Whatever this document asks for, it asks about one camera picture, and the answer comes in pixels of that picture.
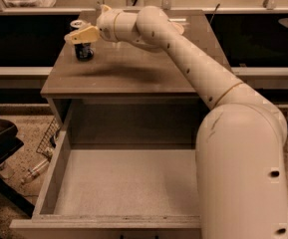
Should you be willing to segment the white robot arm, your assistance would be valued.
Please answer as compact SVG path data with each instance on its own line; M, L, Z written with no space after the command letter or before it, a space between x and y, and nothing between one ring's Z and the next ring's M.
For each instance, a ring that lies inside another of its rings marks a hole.
M288 239L286 119L182 33L157 7L127 13L103 6L96 24L83 25L65 40L164 50L210 110L196 138L202 238Z

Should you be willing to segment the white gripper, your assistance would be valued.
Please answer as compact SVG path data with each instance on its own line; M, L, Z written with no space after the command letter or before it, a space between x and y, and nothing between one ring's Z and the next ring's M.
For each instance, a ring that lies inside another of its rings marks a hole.
M116 42L118 40L115 34L115 20L117 16L117 10L112 9L108 5L102 5L101 15L97 18L98 28L93 25L87 25L67 34L64 40L70 45L78 45L97 42L101 36L106 41Z

